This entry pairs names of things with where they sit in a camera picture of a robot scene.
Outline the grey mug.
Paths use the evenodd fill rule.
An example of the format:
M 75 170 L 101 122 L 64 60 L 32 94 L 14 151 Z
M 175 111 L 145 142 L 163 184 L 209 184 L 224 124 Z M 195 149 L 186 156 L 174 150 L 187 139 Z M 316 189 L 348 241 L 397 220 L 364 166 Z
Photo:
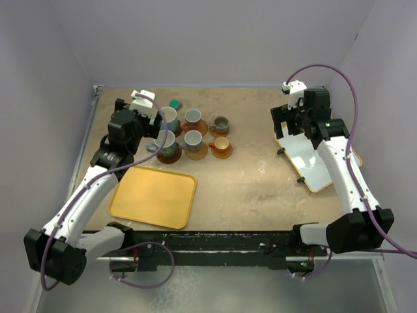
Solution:
M 198 130 L 189 130 L 184 135 L 184 140 L 179 143 L 179 148 L 191 153 L 197 153 L 202 146 L 203 136 Z

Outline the small brown cup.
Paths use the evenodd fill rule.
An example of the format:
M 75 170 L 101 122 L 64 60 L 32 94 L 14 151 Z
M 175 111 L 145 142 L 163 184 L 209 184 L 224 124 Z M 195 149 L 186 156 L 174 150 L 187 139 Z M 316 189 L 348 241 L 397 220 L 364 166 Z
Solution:
M 209 142 L 208 146 L 213 152 L 224 154 L 229 149 L 230 142 L 226 137 L 217 137 L 213 142 Z

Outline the woven light brown coaster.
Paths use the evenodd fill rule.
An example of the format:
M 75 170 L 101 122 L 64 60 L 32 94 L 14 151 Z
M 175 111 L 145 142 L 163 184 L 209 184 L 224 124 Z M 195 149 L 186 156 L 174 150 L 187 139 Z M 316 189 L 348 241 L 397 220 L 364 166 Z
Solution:
M 202 119 L 200 119 L 196 123 L 183 121 L 180 123 L 180 127 L 184 133 L 187 133 L 191 130 L 197 130 L 198 132 L 201 133 L 202 136 L 204 136 L 209 130 L 207 123 Z
M 208 145 L 206 143 L 202 143 L 201 144 L 201 148 L 198 152 L 191 152 L 189 150 L 185 150 L 185 155 L 190 159 L 190 160 L 202 160 L 207 156 L 208 153 Z

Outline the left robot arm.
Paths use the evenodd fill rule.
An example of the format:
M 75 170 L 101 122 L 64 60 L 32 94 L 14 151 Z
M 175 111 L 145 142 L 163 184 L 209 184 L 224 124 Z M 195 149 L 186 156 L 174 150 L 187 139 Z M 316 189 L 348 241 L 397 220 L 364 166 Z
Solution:
M 23 238 L 29 266 L 40 273 L 40 285 L 50 291 L 59 283 L 71 285 L 81 276 L 89 261 L 116 251 L 126 256 L 134 249 L 134 240 L 119 225 L 99 231 L 94 239 L 81 239 L 86 223 L 106 195 L 132 166 L 142 138 L 157 138 L 166 117 L 155 100 L 136 93 L 139 103 L 118 99 L 83 181 L 62 209 L 40 230 L 30 229 Z

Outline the dark brown wooden coaster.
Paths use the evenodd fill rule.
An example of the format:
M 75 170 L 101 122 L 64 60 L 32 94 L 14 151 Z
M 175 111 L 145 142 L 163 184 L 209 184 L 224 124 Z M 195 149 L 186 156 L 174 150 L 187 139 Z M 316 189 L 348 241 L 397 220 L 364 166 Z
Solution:
M 182 156 L 182 150 L 179 148 L 179 144 L 175 144 L 175 151 L 171 156 L 164 156 L 161 153 L 156 155 L 157 159 L 163 164 L 173 164 L 180 159 Z
M 177 121 L 177 129 L 174 131 L 175 137 L 179 137 L 182 133 L 181 122 Z

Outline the orange wooden coaster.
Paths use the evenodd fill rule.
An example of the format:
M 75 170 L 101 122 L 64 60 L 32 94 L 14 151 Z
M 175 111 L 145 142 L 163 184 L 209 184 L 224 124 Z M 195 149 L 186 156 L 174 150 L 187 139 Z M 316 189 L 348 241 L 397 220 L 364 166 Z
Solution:
M 219 137 L 227 137 L 229 135 L 230 128 L 228 128 L 224 133 L 219 133 L 215 130 L 214 126 L 209 127 L 209 132 L 212 137 L 219 138 Z
M 212 155 L 215 156 L 216 158 L 219 158 L 219 159 L 227 159 L 233 153 L 233 146 L 231 144 L 229 144 L 229 146 L 226 148 L 226 150 L 220 151 L 220 152 L 215 150 L 215 146 L 213 146 L 213 145 L 211 145 L 210 148 L 211 148 Z

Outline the small olive grey cup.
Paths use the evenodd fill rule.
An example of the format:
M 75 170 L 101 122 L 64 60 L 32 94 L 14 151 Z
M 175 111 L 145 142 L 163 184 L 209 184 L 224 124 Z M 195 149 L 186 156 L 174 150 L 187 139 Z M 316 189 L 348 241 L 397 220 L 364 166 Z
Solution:
M 212 125 L 217 132 L 224 133 L 229 128 L 229 120 L 224 116 L 218 116 L 214 119 Z

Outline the large light blue mug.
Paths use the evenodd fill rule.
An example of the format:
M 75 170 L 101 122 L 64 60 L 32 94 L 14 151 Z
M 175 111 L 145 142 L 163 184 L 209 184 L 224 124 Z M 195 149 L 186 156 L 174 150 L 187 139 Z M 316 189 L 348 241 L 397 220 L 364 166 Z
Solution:
M 168 129 L 175 133 L 178 128 L 178 114 L 176 109 L 172 107 L 163 107 L 162 111 L 164 113 L 167 125 L 165 126 L 163 121 L 161 121 L 161 127 L 160 130 Z

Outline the pink cup orange handle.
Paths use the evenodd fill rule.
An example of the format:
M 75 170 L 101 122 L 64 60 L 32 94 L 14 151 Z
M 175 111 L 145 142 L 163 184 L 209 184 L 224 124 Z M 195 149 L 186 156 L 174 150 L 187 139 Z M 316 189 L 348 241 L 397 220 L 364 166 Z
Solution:
M 184 114 L 184 121 L 180 124 L 180 127 L 184 132 L 188 132 L 190 130 L 198 130 L 201 118 L 202 114 L 199 110 L 189 109 Z

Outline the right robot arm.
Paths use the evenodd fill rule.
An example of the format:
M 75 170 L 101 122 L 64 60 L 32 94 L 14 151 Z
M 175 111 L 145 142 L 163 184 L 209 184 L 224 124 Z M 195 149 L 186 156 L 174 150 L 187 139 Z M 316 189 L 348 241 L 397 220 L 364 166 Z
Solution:
M 300 81 L 284 83 L 281 89 L 289 101 L 270 111 L 276 137 L 305 135 L 322 158 L 341 207 L 341 216 L 330 224 L 294 226 L 291 250 L 304 255 L 313 245 L 327 246 L 336 254 L 379 248 L 382 234 L 394 223 L 394 214 L 380 206 L 364 181 L 348 146 L 345 122 L 331 117 L 330 93 Z

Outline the blue floral mug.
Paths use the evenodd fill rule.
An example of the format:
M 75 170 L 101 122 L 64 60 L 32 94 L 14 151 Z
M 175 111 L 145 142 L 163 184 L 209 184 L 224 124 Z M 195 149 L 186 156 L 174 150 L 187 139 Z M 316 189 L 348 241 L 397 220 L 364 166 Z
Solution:
M 159 155 L 172 157 L 175 154 L 175 146 L 175 134 L 170 130 L 161 130 L 159 131 L 158 137 L 152 143 L 147 144 L 145 148 L 150 153 L 154 153 L 158 148 L 161 148 Z

